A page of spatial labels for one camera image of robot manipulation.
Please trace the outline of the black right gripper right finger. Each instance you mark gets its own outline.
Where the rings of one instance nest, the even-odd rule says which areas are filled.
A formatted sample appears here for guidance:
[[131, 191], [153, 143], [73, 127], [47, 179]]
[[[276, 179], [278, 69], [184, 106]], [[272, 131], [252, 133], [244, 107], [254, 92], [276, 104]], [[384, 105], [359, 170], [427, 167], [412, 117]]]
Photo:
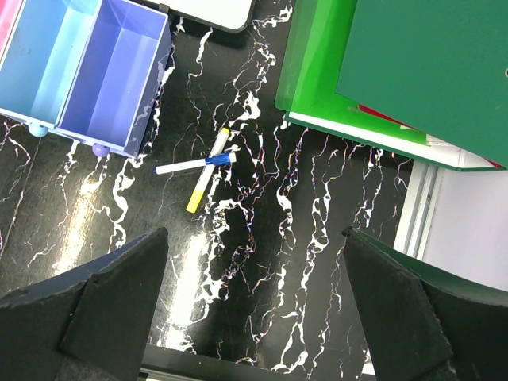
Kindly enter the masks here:
[[378, 380], [505, 380], [507, 293], [352, 227], [344, 260]]

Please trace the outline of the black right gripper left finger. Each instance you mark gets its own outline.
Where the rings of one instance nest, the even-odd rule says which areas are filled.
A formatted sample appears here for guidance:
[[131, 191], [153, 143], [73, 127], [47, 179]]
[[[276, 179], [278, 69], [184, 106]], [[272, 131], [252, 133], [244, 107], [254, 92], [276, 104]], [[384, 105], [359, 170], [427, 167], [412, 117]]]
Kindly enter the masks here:
[[1, 298], [3, 380], [135, 380], [167, 262], [158, 228]]

